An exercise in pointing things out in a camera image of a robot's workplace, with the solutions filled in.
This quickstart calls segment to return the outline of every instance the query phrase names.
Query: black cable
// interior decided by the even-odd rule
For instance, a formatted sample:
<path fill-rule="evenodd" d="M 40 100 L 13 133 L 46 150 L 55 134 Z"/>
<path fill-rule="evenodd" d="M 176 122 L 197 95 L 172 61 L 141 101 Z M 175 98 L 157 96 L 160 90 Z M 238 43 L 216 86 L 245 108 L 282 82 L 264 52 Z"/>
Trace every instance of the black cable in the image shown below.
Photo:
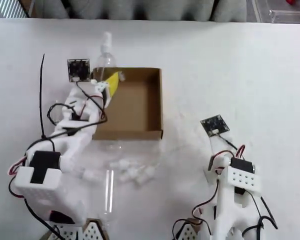
<path fill-rule="evenodd" d="M 80 86 L 79 86 L 79 82 L 75 82 L 75 85 L 81 90 L 81 92 L 88 98 L 88 99 L 90 99 L 99 109 L 100 109 L 100 111 L 101 111 L 101 116 L 104 116 L 107 120 L 108 120 L 108 118 L 107 118 L 107 115 L 106 115 L 106 113 L 105 113 L 105 109 L 104 109 L 104 107 L 105 107 L 105 104 L 103 103 L 103 107 L 101 107 L 100 105 L 99 105 L 99 103 L 97 103 L 90 95 L 88 95 Z"/>
<path fill-rule="evenodd" d="M 41 125 L 41 138 L 45 138 L 45 130 L 44 130 L 44 123 L 42 118 L 42 70 L 44 67 L 44 60 L 45 60 L 45 54 L 43 54 L 41 67 L 40 67 L 40 91 L 39 91 L 39 110 L 40 110 L 40 125 Z"/>
<path fill-rule="evenodd" d="M 254 205 L 255 205 L 255 207 L 256 207 L 256 210 L 258 211 L 259 217 L 261 218 L 261 213 L 260 213 L 259 207 L 258 207 L 258 205 L 257 205 L 257 203 L 256 203 L 256 200 L 255 200 L 254 196 L 253 196 L 252 193 L 249 192 L 248 190 L 245 190 L 245 191 L 246 191 L 248 194 L 250 194 L 250 196 L 252 197 L 252 200 L 253 200 L 253 202 L 254 202 Z"/>
<path fill-rule="evenodd" d="M 201 222 L 199 223 L 196 223 L 196 222 L 192 222 L 192 221 L 189 221 L 188 219 L 185 219 L 185 218 L 180 218 L 178 219 L 177 221 L 174 222 L 173 226 L 172 226 L 172 236 L 173 236 L 173 240 L 177 240 L 176 239 L 176 235 L 175 235 L 175 226 L 178 222 L 181 222 L 181 221 L 184 221 L 185 223 L 188 223 L 188 224 L 191 224 L 193 226 L 200 226 L 201 225 Z"/>
<path fill-rule="evenodd" d="M 247 227 L 247 228 L 242 232 L 241 236 L 244 237 L 244 235 L 245 235 L 249 230 L 256 229 L 256 228 L 258 228 L 258 227 L 259 227 L 259 225 L 254 225 L 254 226 L 249 226 L 249 227 Z"/>
<path fill-rule="evenodd" d="M 13 178 L 11 178 L 11 180 L 9 182 L 9 185 L 8 185 L 9 193 L 16 198 L 23 199 L 24 196 L 14 193 L 11 189 L 12 182 L 14 181 L 15 178 L 16 178 L 16 176 L 13 176 Z"/>
<path fill-rule="evenodd" d="M 52 135 L 52 136 L 48 136 L 46 137 L 45 139 L 38 139 L 36 141 L 34 141 L 33 143 L 30 144 L 30 146 L 26 149 L 28 150 L 29 148 L 31 148 L 33 145 L 37 144 L 37 143 L 40 143 L 42 141 L 45 141 L 45 140 L 51 140 L 51 139 L 54 139 L 54 138 L 57 138 L 59 136 L 62 136 L 62 135 L 68 135 L 68 134 L 73 134 L 73 133 L 76 133 L 77 131 L 81 130 L 81 129 L 84 129 L 84 128 L 88 128 L 88 127 L 91 127 L 91 126 L 94 126 L 94 125 L 99 125 L 99 124 L 104 124 L 108 121 L 108 116 L 107 114 L 105 113 L 104 109 L 99 105 L 99 103 L 97 103 L 91 96 L 89 96 L 79 85 L 78 85 L 78 82 L 76 82 L 76 85 L 78 86 L 78 88 L 82 91 L 82 93 L 88 98 L 90 99 L 101 111 L 101 115 L 104 116 L 104 119 L 103 120 L 100 120 L 100 121 L 97 121 L 97 122 L 93 122 L 93 123 L 89 123 L 87 125 L 84 125 L 84 126 L 80 126 L 80 127 L 74 127 L 74 128 L 71 128 L 69 130 L 66 130 L 66 131 L 63 131 L 63 132 L 60 132 L 58 134 L 55 134 L 55 135 Z"/>
<path fill-rule="evenodd" d="M 200 217 L 195 216 L 195 215 L 194 215 L 194 212 L 195 212 L 195 210 L 196 210 L 197 208 L 199 208 L 199 207 L 201 207 L 201 206 L 203 206 L 203 205 L 206 205 L 206 204 L 210 203 L 210 202 L 216 197 L 216 194 L 217 194 L 217 191 L 218 191 L 218 187 L 219 187 L 219 180 L 216 181 L 216 188 L 215 188 L 215 191 L 214 191 L 212 197 L 211 197 L 209 200 L 207 200 L 207 201 L 205 201 L 205 202 L 202 202 L 202 203 L 196 205 L 196 206 L 192 209 L 192 212 L 191 212 L 192 216 L 193 216 L 195 219 L 199 220 L 200 222 L 196 223 L 196 222 L 192 222 L 192 221 L 189 221 L 189 220 L 187 220 L 187 219 L 184 219 L 184 218 L 180 218 L 180 219 L 178 219 L 178 220 L 176 220 L 176 221 L 174 222 L 174 224 L 173 224 L 173 226 L 172 226 L 172 236 L 173 236 L 173 240 L 176 239 L 175 232 L 174 232 L 174 231 L 175 231 L 175 226 L 176 226 L 176 224 L 177 224 L 178 222 L 180 222 L 180 221 L 184 221 L 184 222 L 186 222 L 186 223 L 188 223 L 188 224 L 191 224 L 191 225 L 194 225 L 194 226 L 200 226 L 202 223 L 205 223 L 206 226 L 207 226 L 207 228 L 208 228 L 208 231 L 209 231 L 210 236 L 212 235 L 212 231 L 211 231 L 211 228 L 210 228 L 210 226 L 209 226 L 209 223 L 208 223 L 206 220 L 204 220 L 204 219 L 202 219 L 202 218 L 200 218 Z"/>
<path fill-rule="evenodd" d="M 54 235 L 56 235 L 60 240 L 65 240 L 64 237 L 62 237 L 60 235 L 59 232 L 57 232 L 52 226 L 50 226 L 48 223 L 46 223 L 42 218 L 40 218 L 33 210 L 32 208 L 29 206 L 28 202 L 26 199 L 24 199 L 24 203 L 26 205 L 26 208 L 29 210 L 29 212 L 31 213 L 31 215 L 37 219 L 40 223 L 42 223 L 47 229 L 49 229 Z"/>
<path fill-rule="evenodd" d="M 264 200 L 263 197 L 261 197 L 261 201 L 262 201 L 262 203 L 263 203 L 265 209 L 267 210 L 268 214 L 270 215 L 270 218 L 272 218 L 273 221 L 276 222 L 274 216 L 272 215 L 272 213 L 271 213 L 271 211 L 270 211 L 270 209 L 269 209 L 268 205 L 266 204 L 266 201 Z"/>
<path fill-rule="evenodd" d="M 252 197 L 252 199 L 253 199 L 253 201 L 254 201 L 254 204 L 255 204 L 255 206 L 256 206 L 256 209 L 258 210 L 258 213 L 259 213 L 260 218 L 259 218 L 259 220 L 258 220 L 257 225 L 247 227 L 247 228 L 242 232 L 241 236 L 244 237 L 244 235 L 245 235 L 248 231 L 250 231 L 250 230 L 252 230 L 252 229 L 256 229 L 256 240 L 260 240 L 261 228 L 262 228 L 262 229 L 264 228 L 264 224 L 263 224 L 263 220 L 264 220 L 264 219 L 270 221 L 270 223 L 273 225 L 273 227 L 274 227 L 275 229 L 278 229 L 278 226 L 277 226 L 277 223 L 276 223 L 276 221 L 275 221 L 275 218 L 274 218 L 274 216 L 272 215 L 272 213 L 271 213 L 271 211 L 270 211 L 268 205 L 266 204 L 264 198 L 261 197 L 261 201 L 262 201 L 263 205 L 265 206 L 267 212 L 269 213 L 270 217 L 269 217 L 269 216 L 265 216 L 265 215 L 264 215 L 264 216 L 261 216 L 260 211 L 259 211 L 259 208 L 258 208 L 258 205 L 257 205 L 257 203 L 256 203 L 256 201 L 255 201 L 253 195 L 252 195 L 250 192 L 248 192 L 248 193 L 251 195 L 251 197 Z"/>
<path fill-rule="evenodd" d="M 56 151 L 56 146 L 55 146 L 55 143 L 54 141 L 52 141 L 51 139 L 47 139 L 47 141 L 50 141 L 52 143 L 52 151 Z"/>
<path fill-rule="evenodd" d="M 230 141 L 228 141 L 227 139 L 225 139 L 223 136 L 221 136 L 219 133 L 216 133 L 216 135 L 221 138 L 223 141 L 225 141 L 229 146 L 233 147 L 236 151 L 238 150 L 238 148 Z"/>
<path fill-rule="evenodd" d="M 57 225 L 53 226 L 54 229 L 56 229 L 56 231 L 58 232 L 58 234 L 60 234 L 60 229 L 58 228 Z M 57 236 L 54 236 L 53 240 L 58 240 L 59 238 Z"/>
<path fill-rule="evenodd" d="M 66 108 L 72 110 L 73 114 L 76 115 L 77 117 L 79 117 L 78 114 L 77 114 L 76 111 L 75 111 L 75 107 L 74 107 L 74 106 L 70 106 L 70 105 L 67 105 L 67 104 L 64 104 L 64 103 L 59 103 L 59 102 L 57 102 L 57 103 L 53 104 L 53 105 L 49 108 L 48 112 L 46 113 L 46 117 L 47 117 L 47 118 L 49 119 L 49 121 L 50 121 L 53 125 L 55 125 L 55 126 L 56 126 L 57 124 L 56 124 L 56 122 L 51 118 L 51 111 L 52 111 L 56 106 L 64 106 L 64 107 L 66 107 Z"/>

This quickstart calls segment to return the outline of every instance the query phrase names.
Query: brown cardboard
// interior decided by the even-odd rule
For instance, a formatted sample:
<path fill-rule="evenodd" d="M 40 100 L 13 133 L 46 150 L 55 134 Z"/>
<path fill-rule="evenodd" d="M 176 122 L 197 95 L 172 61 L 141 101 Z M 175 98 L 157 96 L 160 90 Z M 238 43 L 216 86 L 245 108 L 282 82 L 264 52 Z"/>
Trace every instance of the brown cardboard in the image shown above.
<path fill-rule="evenodd" d="M 105 78 L 122 71 L 125 81 L 105 109 L 108 122 L 97 127 L 95 140 L 156 140 L 163 136 L 162 82 L 159 68 L 106 68 Z"/>

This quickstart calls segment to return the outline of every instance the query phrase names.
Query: clear plastic container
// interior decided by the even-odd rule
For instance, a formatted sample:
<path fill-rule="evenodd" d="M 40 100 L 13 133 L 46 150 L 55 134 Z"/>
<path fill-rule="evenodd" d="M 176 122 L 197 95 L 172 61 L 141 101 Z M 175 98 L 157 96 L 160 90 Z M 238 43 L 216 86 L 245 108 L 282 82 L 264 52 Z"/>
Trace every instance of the clear plastic container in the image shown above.
<path fill-rule="evenodd" d="M 103 34 L 102 44 L 100 47 L 101 55 L 97 59 L 96 63 L 96 76 L 94 78 L 98 81 L 104 81 L 105 68 L 117 67 L 116 59 L 111 54 L 112 50 L 112 35 L 110 32 Z"/>

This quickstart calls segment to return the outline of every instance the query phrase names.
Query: red object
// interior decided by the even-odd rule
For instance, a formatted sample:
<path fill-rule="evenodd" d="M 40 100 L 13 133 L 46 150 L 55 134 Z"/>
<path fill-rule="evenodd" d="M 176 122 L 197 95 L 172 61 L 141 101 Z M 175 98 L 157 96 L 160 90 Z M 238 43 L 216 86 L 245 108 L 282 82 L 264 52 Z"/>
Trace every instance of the red object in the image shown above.
<path fill-rule="evenodd" d="M 286 2 L 290 5 L 294 4 L 296 2 L 296 0 L 286 0 Z"/>

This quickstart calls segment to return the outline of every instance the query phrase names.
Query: wire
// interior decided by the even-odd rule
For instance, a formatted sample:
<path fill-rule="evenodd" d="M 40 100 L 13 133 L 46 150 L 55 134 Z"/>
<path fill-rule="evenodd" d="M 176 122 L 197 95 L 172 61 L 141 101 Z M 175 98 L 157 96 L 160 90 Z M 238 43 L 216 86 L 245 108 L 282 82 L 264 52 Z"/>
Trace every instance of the wire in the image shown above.
<path fill-rule="evenodd" d="M 211 228 L 210 228 L 208 222 L 207 222 L 206 220 L 200 218 L 200 217 L 195 216 L 195 211 L 196 211 L 196 209 L 198 209 L 199 207 L 201 207 L 201 206 L 203 206 L 203 205 L 206 205 L 206 204 L 210 203 L 210 202 L 215 198 L 215 196 L 216 196 L 216 194 L 217 194 L 217 191 L 218 191 L 218 187 L 219 187 L 219 180 L 216 181 L 216 188 L 215 188 L 215 191 L 214 191 L 214 194 L 212 195 L 212 197 L 211 197 L 209 200 L 207 200 L 207 201 L 205 201 L 205 202 L 202 202 L 202 203 L 196 205 L 196 206 L 192 209 L 191 214 L 192 214 L 192 216 L 193 216 L 195 219 L 199 220 L 198 223 L 197 223 L 197 222 L 189 221 L 188 219 L 185 219 L 185 218 L 180 218 L 180 219 L 178 219 L 178 220 L 176 220 L 176 221 L 174 222 L 174 224 L 173 224 L 173 226 L 172 226 L 172 236 L 173 236 L 173 240 L 176 239 L 176 236 L 175 236 L 175 226 L 176 226 L 176 224 L 177 224 L 178 222 L 181 222 L 181 221 L 184 221 L 184 222 L 186 222 L 186 223 L 188 223 L 188 224 L 191 224 L 191 225 L 194 225 L 194 226 L 200 226 L 202 223 L 205 223 L 206 226 L 207 226 L 207 228 L 208 228 L 208 231 L 209 231 L 210 236 L 212 235 L 212 231 L 211 231 Z"/>
<path fill-rule="evenodd" d="M 225 169 L 223 166 L 218 166 L 214 169 L 214 172 L 218 175 L 221 175 L 223 169 Z"/>
<path fill-rule="evenodd" d="M 27 157 L 24 156 L 24 157 L 22 157 L 20 160 L 18 160 L 16 163 L 12 164 L 12 165 L 9 167 L 9 170 L 8 170 L 7 174 L 8 174 L 9 176 L 17 174 L 16 171 L 17 171 L 18 167 L 20 167 L 20 164 L 22 164 L 24 161 L 26 161 L 26 159 L 27 159 Z"/>
<path fill-rule="evenodd" d="M 66 107 L 70 110 L 72 110 L 73 114 L 78 116 L 76 111 L 75 111 L 75 107 L 74 106 L 70 106 L 70 105 L 67 105 L 67 104 L 64 104 L 64 103 L 60 103 L 60 102 L 56 102 L 55 104 L 53 104 L 48 112 L 46 113 L 46 117 L 49 119 L 49 121 L 53 124 L 53 125 L 57 125 L 56 122 L 51 118 L 51 111 L 56 107 L 56 106 L 63 106 L 63 107 Z"/>
<path fill-rule="evenodd" d="M 60 229 L 58 228 L 57 225 L 54 225 L 53 228 L 56 229 L 56 231 L 58 232 L 58 234 L 60 234 Z M 57 240 L 57 239 L 59 239 L 59 238 L 57 236 L 54 236 L 53 240 Z"/>
<path fill-rule="evenodd" d="M 178 220 L 176 220 L 172 226 L 172 236 L 173 236 L 173 240 L 177 240 L 176 239 L 176 235 L 175 235 L 175 227 L 176 227 L 176 224 L 178 222 L 181 222 L 181 221 L 184 221 L 185 223 L 188 223 L 188 224 L 191 224 L 193 226 L 200 226 L 201 225 L 201 222 L 200 223 L 197 223 L 197 222 L 193 222 L 193 221 L 189 221 L 188 219 L 185 219 L 185 218 L 180 218 Z"/>
<path fill-rule="evenodd" d="M 91 126 L 94 126 L 94 125 L 99 125 L 99 124 L 104 124 L 108 121 L 108 117 L 105 113 L 105 110 L 91 97 L 89 96 L 79 85 L 78 85 L 78 82 L 76 82 L 76 85 L 78 86 L 78 88 L 82 91 L 82 93 L 88 98 L 90 99 L 101 111 L 101 116 L 103 116 L 100 120 L 100 121 L 97 121 L 97 122 L 93 122 L 93 123 L 89 123 L 87 125 L 84 125 L 84 126 L 80 126 L 80 127 L 74 127 L 74 128 L 71 128 L 69 130 L 65 130 L 63 132 L 60 132 L 60 133 L 57 133 L 55 135 L 52 135 L 52 136 L 49 136 L 49 137 L 46 137 L 45 139 L 38 139 L 36 141 L 34 141 L 33 143 L 30 144 L 30 146 L 26 149 L 28 150 L 29 148 L 31 148 L 33 145 L 37 144 L 37 143 L 40 143 L 42 141 L 45 141 L 45 140 L 51 140 L 51 139 L 54 139 L 54 138 L 57 138 L 59 136 L 62 136 L 62 135 L 68 135 L 68 134 L 74 134 L 76 133 L 77 131 L 81 130 L 81 129 L 84 129 L 84 128 L 88 128 L 88 127 L 91 127 Z"/>
<path fill-rule="evenodd" d="M 43 54 L 41 67 L 40 67 L 39 110 L 40 110 L 40 125 L 41 125 L 41 133 L 42 133 L 41 138 L 44 138 L 46 136 L 44 130 L 43 118 L 42 118 L 42 70 L 44 67 L 44 60 L 45 60 L 45 54 Z"/>
<path fill-rule="evenodd" d="M 208 231 L 209 231 L 209 234 L 210 234 L 210 235 L 212 235 L 212 232 L 211 232 L 211 229 L 210 229 L 209 224 L 207 223 L 206 220 L 204 220 L 204 219 L 202 219 L 202 218 L 200 218 L 200 217 L 195 216 L 195 211 L 196 211 L 197 208 L 200 208 L 200 207 L 202 207 L 202 206 L 204 206 L 204 205 L 210 203 L 210 202 L 215 198 L 215 196 L 216 196 L 216 194 L 217 194 L 217 192 L 218 192 L 218 187 L 219 187 L 219 180 L 217 179 L 215 191 L 214 191 L 212 197 L 211 197 L 210 199 L 208 199 L 207 201 L 202 202 L 202 203 L 196 205 L 196 206 L 192 209 L 192 216 L 193 216 L 195 219 L 200 220 L 201 222 L 204 222 L 204 223 L 206 224 L 206 226 L 208 227 Z"/>
<path fill-rule="evenodd" d="M 248 190 L 245 190 L 248 194 L 250 194 L 250 196 L 251 196 L 251 198 L 252 198 L 252 200 L 253 200 L 253 202 L 254 202 L 254 205 L 255 205 L 255 207 L 256 207 L 256 210 L 258 211 L 258 214 L 259 214 L 259 217 L 261 218 L 261 213 L 260 213 L 260 210 L 259 210 L 259 208 L 258 208 L 258 205 L 257 205 L 257 203 L 256 203 L 256 200 L 255 200 L 255 197 L 252 195 L 252 193 L 251 192 L 249 192 Z"/>
<path fill-rule="evenodd" d="M 253 201 L 254 201 L 255 207 L 256 207 L 256 209 L 257 209 L 257 211 L 258 211 L 258 213 L 259 213 L 259 220 L 258 220 L 257 225 L 247 227 L 247 228 L 242 232 L 241 236 L 244 237 L 244 235 L 245 235 L 248 231 L 250 231 L 250 230 L 252 230 L 252 229 L 256 229 L 256 240 L 260 240 L 261 228 L 262 228 L 262 229 L 264 228 L 264 224 L 263 224 L 263 220 L 264 220 L 264 219 L 270 221 L 270 223 L 273 225 L 273 227 L 274 227 L 275 229 L 278 229 L 278 226 L 277 226 L 277 223 L 276 223 L 276 221 L 275 221 L 275 218 L 274 218 L 274 216 L 272 215 L 272 213 L 271 213 L 271 211 L 270 211 L 268 205 L 266 204 L 264 198 L 261 197 L 261 201 L 262 201 L 263 205 L 265 206 L 267 212 L 269 213 L 270 217 L 269 217 L 269 216 L 265 216 L 265 215 L 264 215 L 264 216 L 261 216 L 260 211 L 259 211 L 259 208 L 258 208 L 258 205 L 257 205 L 257 203 L 256 203 L 256 201 L 255 201 L 253 195 L 252 195 L 249 191 L 247 191 L 247 190 L 245 190 L 245 191 L 251 195 L 251 197 L 252 197 L 252 199 L 253 199 Z"/>
<path fill-rule="evenodd" d="M 242 154 L 244 153 L 244 151 L 245 151 L 245 148 L 246 148 L 246 145 L 241 145 L 240 147 L 239 147 L 239 149 L 236 151 L 236 154 L 235 154 L 235 157 L 237 158 L 237 157 L 242 157 Z"/>
<path fill-rule="evenodd" d="M 233 147 L 235 150 L 237 150 L 238 151 L 238 148 L 232 143 L 232 142 L 230 142 L 230 141 L 228 141 L 227 139 L 225 139 L 223 136 L 221 136 L 219 133 L 216 133 L 216 135 L 219 137 L 219 138 L 221 138 L 222 140 L 224 140 L 228 145 L 230 145 L 231 147 Z"/>
<path fill-rule="evenodd" d="M 75 85 L 81 90 L 81 92 L 88 98 L 88 99 L 90 99 L 99 109 L 100 109 L 100 111 L 102 112 L 102 116 L 104 116 L 104 117 L 107 117 L 107 115 L 106 115 L 106 113 L 105 113 L 105 110 L 104 110 L 104 104 L 103 104 L 103 107 L 101 107 L 100 105 L 99 105 L 99 103 L 97 103 L 93 98 L 92 98 L 92 96 L 90 96 L 90 95 L 88 95 L 80 86 L 79 86 L 79 83 L 76 81 L 75 82 Z"/>
<path fill-rule="evenodd" d="M 104 98 L 103 98 L 102 96 L 91 95 L 90 97 L 92 97 L 92 98 L 101 98 L 102 101 L 104 101 Z M 79 115 L 80 118 L 81 118 L 82 114 L 84 113 L 84 109 L 86 108 L 88 99 L 89 99 L 89 98 L 87 98 L 87 99 L 85 100 L 85 103 L 84 103 L 84 105 L 83 105 L 83 107 L 82 107 L 82 109 L 81 109 L 81 111 L 80 111 L 80 115 Z"/>
<path fill-rule="evenodd" d="M 54 143 L 54 141 L 52 141 L 51 139 L 47 139 L 47 141 L 50 141 L 52 143 L 52 151 L 56 151 L 56 145 Z"/>
<path fill-rule="evenodd" d="M 9 185 L 8 185 L 9 193 L 10 193 L 12 196 L 14 196 L 14 197 L 16 197 L 16 198 L 18 198 L 18 199 L 24 199 L 25 197 L 24 197 L 23 195 L 16 194 L 16 193 L 14 193 L 14 192 L 12 191 L 12 189 L 11 189 L 12 182 L 14 181 L 15 178 L 16 178 L 16 176 L 13 176 L 13 178 L 11 178 L 11 180 L 10 180 L 10 182 L 9 182 Z"/>
<path fill-rule="evenodd" d="M 223 136 L 221 136 L 219 133 L 216 133 L 216 135 L 221 138 L 222 140 L 224 140 L 228 145 L 230 145 L 231 147 L 233 147 L 235 150 L 238 150 L 238 148 L 232 144 L 232 142 L 228 141 L 227 139 L 225 139 Z"/>
<path fill-rule="evenodd" d="M 267 210 L 268 214 L 270 215 L 270 217 L 273 219 L 274 222 L 276 222 L 274 216 L 272 215 L 272 213 L 271 213 L 271 211 L 270 211 L 270 209 L 269 209 L 268 205 L 266 204 L 266 201 L 264 200 L 263 197 L 261 197 L 261 201 L 262 201 L 265 209 Z"/>
<path fill-rule="evenodd" d="M 54 235 L 56 235 L 59 239 L 61 240 L 65 240 L 64 237 L 62 237 L 60 235 L 59 232 L 57 232 L 52 226 L 50 226 L 48 223 L 46 223 L 42 218 L 40 218 L 33 210 L 32 208 L 29 206 L 28 202 L 26 199 L 24 199 L 24 203 L 26 208 L 29 210 L 29 212 L 31 213 L 31 215 L 37 219 L 40 223 L 42 223 L 47 229 L 49 229 Z"/>
<path fill-rule="evenodd" d="M 231 154 L 233 157 L 235 157 L 234 153 L 230 150 L 222 150 L 220 152 L 217 152 L 215 155 L 213 155 L 211 158 L 210 158 L 210 162 L 209 162 L 209 166 L 208 166 L 208 171 L 211 170 L 213 164 L 214 164 L 214 160 L 217 156 L 219 156 L 220 154 L 224 154 L 224 153 L 229 153 Z"/>

